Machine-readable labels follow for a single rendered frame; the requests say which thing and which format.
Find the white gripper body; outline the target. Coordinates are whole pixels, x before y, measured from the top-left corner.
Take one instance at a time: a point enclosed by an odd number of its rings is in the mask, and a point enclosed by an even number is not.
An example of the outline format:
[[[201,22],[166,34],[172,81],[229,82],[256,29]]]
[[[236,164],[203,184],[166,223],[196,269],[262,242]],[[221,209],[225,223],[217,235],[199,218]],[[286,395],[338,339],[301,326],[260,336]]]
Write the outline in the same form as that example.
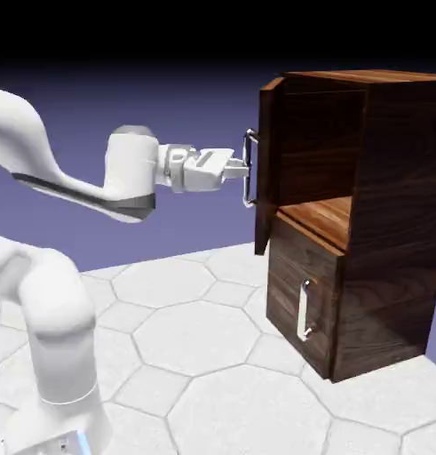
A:
[[[189,157],[183,165],[186,192],[212,192],[221,188],[224,170],[233,157],[231,148],[203,148],[198,156]]]

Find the dark wood hinged cabinet door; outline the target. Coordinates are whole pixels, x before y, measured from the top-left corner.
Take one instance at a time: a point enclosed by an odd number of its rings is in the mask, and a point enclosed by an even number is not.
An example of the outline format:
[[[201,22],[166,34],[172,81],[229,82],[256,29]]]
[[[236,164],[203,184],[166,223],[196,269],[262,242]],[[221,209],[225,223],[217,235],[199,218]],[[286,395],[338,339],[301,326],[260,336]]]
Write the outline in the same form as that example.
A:
[[[255,223],[255,254],[263,256],[272,229],[276,212],[276,192],[274,182],[278,173],[277,123],[282,100],[284,78],[276,77],[260,89],[258,112],[258,169],[257,203]]]

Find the dark wood cabinet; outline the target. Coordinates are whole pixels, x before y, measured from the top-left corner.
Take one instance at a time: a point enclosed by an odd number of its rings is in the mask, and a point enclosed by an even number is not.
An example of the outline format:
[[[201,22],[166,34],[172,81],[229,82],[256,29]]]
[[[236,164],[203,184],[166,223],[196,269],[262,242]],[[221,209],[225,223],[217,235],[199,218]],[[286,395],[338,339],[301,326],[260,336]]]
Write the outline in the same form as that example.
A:
[[[422,355],[436,304],[436,74],[282,77],[273,220],[344,252],[329,380]]]

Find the curved metal door handle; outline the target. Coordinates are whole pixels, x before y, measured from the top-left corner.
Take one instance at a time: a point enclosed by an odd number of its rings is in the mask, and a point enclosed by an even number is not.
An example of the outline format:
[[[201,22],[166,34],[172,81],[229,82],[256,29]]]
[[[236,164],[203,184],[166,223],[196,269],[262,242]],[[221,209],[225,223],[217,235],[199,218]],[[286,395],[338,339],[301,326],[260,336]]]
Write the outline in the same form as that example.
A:
[[[246,175],[243,177],[243,194],[242,202],[246,208],[253,207],[257,200],[250,197],[250,178],[252,170],[251,149],[252,145],[259,143],[258,133],[253,129],[248,129],[243,136],[242,144],[242,160],[247,170]]]

